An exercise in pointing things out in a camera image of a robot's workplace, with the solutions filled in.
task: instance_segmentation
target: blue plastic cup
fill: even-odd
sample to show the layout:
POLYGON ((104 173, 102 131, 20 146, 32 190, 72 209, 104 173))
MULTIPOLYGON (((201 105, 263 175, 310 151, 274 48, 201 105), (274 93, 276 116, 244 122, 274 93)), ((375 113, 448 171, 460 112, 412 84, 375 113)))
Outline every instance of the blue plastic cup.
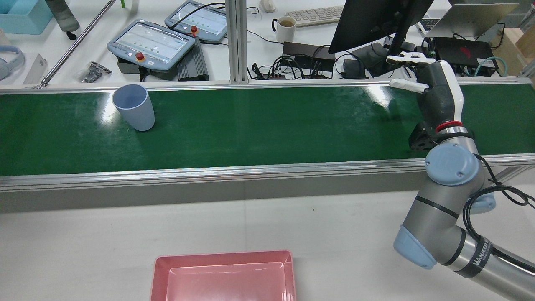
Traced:
POLYGON ((120 87, 112 101, 124 120, 136 130, 144 132, 154 125, 154 110, 145 87, 136 84, 120 87))

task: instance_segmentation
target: green conveyor belt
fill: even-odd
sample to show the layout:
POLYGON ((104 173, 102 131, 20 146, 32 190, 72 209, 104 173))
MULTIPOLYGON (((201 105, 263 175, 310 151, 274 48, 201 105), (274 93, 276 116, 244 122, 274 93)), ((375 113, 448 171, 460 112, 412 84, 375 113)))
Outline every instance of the green conveyor belt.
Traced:
MULTIPOLYGON (((535 153, 530 85, 462 86, 484 155, 535 153)), ((0 95, 0 176, 424 157, 415 94, 386 86, 150 92, 147 132, 110 93, 0 95)))

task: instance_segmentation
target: robotic arm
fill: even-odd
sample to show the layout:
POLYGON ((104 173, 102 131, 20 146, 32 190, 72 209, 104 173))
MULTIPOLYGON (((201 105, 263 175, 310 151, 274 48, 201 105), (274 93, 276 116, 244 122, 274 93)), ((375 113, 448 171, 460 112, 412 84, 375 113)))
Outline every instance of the robotic arm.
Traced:
MULTIPOLYGON (((533 271, 499 257, 497 250, 507 251, 455 224, 467 200, 492 183, 475 156, 473 138, 462 126, 463 94, 452 68, 418 53, 401 56, 389 56, 387 61, 414 66, 417 82, 395 79, 390 85, 419 93, 425 121, 411 135, 411 148, 430 152, 425 159, 428 178, 400 227, 394 249, 426 269, 438 262, 507 299, 535 300, 533 271)), ((483 203, 490 209, 494 206, 483 203)))

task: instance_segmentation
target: keyboard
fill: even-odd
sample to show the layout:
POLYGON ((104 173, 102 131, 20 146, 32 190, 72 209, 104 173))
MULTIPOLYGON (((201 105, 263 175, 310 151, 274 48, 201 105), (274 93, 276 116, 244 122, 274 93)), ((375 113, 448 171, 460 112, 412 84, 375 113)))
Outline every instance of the keyboard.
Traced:
POLYGON ((433 26, 435 26, 440 19, 422 19, 420 25, 425 29, 425 31, 430 31, 433 26))
POLYGON ((336 23, 340 20, 342 6, 323 7, 320 9, 291 11, 286 15, 295 19, 297 27, 318 25, 325 23, 336 23))

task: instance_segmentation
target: blue bin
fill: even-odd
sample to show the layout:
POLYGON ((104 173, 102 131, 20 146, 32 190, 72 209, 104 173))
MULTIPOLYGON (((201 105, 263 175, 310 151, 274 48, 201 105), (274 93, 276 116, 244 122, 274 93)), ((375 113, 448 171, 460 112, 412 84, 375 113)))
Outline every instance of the blue bin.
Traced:
POLYGON ((44 0, 0 0, 0 28, 5 33, 41 34, 50 19, 44 0))

